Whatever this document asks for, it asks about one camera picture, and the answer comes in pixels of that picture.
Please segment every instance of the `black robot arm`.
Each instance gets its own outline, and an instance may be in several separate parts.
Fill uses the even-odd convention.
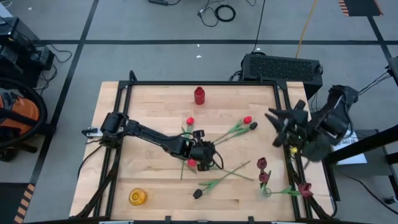
[[[277,117],[266,114],[274,125],[278,136],[273,145],[292,146],[298,149],[310,161],[324,159],[331,145],[337,145],[353,124],[348,111],[357,102],[358,92],[349,86],[333,85],[329,90],[328,100],[311,121],[308,112],[303,110],[305,102],[300,100],[292,110],[269,109]]]
[[[116,148],[120,146],[123,137],[135,136],[160,146],[172,157],[182,160],[193,159],[199,162],[199,171],[209,170],[214,162],[215,146],[212,142],[201,139],[205,136],[203,130],[194,131],[193,133],[182,133],[177,136],[166,136],[129,119],[125,114],[108,113],[101,127],[101,132],[103,137],[99,144],[102,146]],[[186,134],[193,136],[193,138],[183,137]]]

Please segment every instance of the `orange vacuum cleaner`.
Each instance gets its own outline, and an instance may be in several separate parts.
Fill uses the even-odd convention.
[[[0,161],[8,162],[18,150],[37,152],[25,141],[36,134],[49,136],[55,126],[46,124],[47,107],[35,90],[7,77],[0,77],[0,88]]]
[[[38,121],[39,109],[31,100],[17,96],[14,93],[3,93],[0,95],[0,110],[8,110],[12,113],[22,115],[26,118]],[[28,130],[32,129],[31,125],[15,121],[10,118],[0,118],[0,135],[7,138],[7,132],[10,132],[11,138],[16,137],[15,134],[20,136],[25,134]]]

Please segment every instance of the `white paper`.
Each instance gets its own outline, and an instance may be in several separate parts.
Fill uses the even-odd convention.
[[[356,133],[355,131],[353,132],[353,134],[349,137],[346,138],[350,133],[350,130],[347,130],[346,134],[345,134],[345,138],[343,138],[343,140],[341,140],[337,145],[333,146],[333,151],[337,151],[339,149],[342,149],[346,146],[349,146],[352,143],[356,143],[358,141],[358,138],[356,137]],[[347,165],[347,164],[365,164],[368,163],[365,155],[364,154],[359,154],[347,159],[343,159],[342,161],[338,161],[337,165]]]

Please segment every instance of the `black hose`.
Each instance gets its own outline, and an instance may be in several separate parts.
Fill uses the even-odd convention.
[[[0,87],[3,87],[5,89],[11,89],[10,86],[7,84],[11,84],[15,88],[17,88],[21,93],[24,94],[24,97],[35,103],[35,105],[39,109],[39,119],[37,120],[36,125],[33,126],[32,129],[30,129],[25,134],[19,136],[18,138],[14,138],[5,142],[0,142],[0,151],[16,143],[30,139],[35,134],[37,134],[40,128],[47,121],[47,107],[45,106],[43,98],[35,90],[17,80],[7,77],[0,77]]]

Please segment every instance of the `wooden table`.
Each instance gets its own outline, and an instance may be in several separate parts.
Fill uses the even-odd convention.
[[[100,127],[108,112],[114,107],[118,83],[103,82],[92,126]],[[200,182],[218,179],[225,175],[221,170],[194,174],[185,168],[180,180],[181,161],[165,153],[159,146],[134,137],[126,137],[119,166],[114,195],[113,220],[236,220],[247,221],[253,216],[257,221],[293,221],[292,199],[288,195],[275,194],[261,200],[259,197],[259,169],[256,162],[266,157],[272,170],[268,187],[273,191],[286,188],[287,180],[282,148],[272,146],[275,129],[264,113],[275,108],[271,86],[203,86],[206,91],[204,105],[193,102],[196,86],[133,86],[128,115],[141,124],[167,135],[181,133],[188,117],[195,118],[195,129],[204,129],[207,140],[214,140],[227,132],[238,119],[252,116],[258,122],[255,131],[226,141],[216,148],[223,156],[225,169],[233,170],[246,161],[248,165],[238,170],[255,181],[228,176],[210,193],[199,199],[192,197],[200,188]],[[306,101],[302,83],[288,83],[292,106],[299,99]],[[96,143],[87,145],[85,157],[96,149]],[[105,150],[102,149],[87,160],[77,183],[70,215],[77,214],[90,200],[100,179]],[[317,202],[332,214],[326,178],[321,163],[312,163],[305,171],[307,181]],[[129,203],[128,195],[136,187],[148,193],[148,201],[140,206]],[[108,193],[103,195],[100,215],[105,213]],[[303,205],[300,203],[302,217]]]

